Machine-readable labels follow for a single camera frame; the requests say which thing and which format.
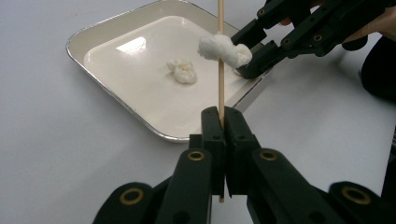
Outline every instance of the wooden stick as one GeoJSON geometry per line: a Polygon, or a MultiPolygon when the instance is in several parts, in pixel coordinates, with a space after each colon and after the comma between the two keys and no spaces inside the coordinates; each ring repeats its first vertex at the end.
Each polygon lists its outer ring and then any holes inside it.
{"type": "MultiPolygon", "coordinates": [[[[219,11],[219,33],[224,34],[224,4],[218,0],[219,11]]],[[[224,61],[219,59],[219,120],[224,129],[224,61]]]]}

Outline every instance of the cotton ball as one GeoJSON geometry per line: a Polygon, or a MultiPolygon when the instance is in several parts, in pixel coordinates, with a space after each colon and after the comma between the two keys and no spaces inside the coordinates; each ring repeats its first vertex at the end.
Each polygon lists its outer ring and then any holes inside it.
{"type": "Polygon", "coordinates": [[[248,64],[253,58],[250,49],[246,45],[238,44],[236,49],[238,51],[238,63],[235,68],[248,64]]]}
{"type": "Polygon", "coordinates": [[[218,60],[220,49],[214,36],[201,36],[199,39],[198,53],[208,60],[218,60]]]}
{"type": "Polygon", "coordinates": [[[202,36],[198,53],[208,60],[222,59],[232,68],[248,64],[252,58],[248,47],[241,44],[236,47],[227,35],[202,36]]]}
{"type": "Polygon", "coordinates": [[[186,60],[174,60],[166,63],[166,66],[173,73],[176,81],[183,84],[193,84],[197,80],[197,75],[192,67],[192,63],[186,60]]]}

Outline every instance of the black plastic arm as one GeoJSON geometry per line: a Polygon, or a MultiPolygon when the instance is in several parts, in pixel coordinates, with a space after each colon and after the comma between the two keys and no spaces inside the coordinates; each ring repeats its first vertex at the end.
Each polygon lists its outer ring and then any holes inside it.
{"type": "MultiPolygon", "coordinates": [[[[328,54],[348,36],[381,15],[392,0],[327,0],[312,14],[309,2],[272,0],[258,11],[257,20],[232,37],[235,45],[242,43],[252,49],[266,37],[263,29],[270,29],[287,17],[294,25],[294,30],[281,40],[280,46],[269,42],[255,50],[248,65],[236,69],[244,78],[256,78],[285,58],[328,54]]],[[[343,47],[360,49],[366,42],[367,36],[345,43],[343,47]]]]}

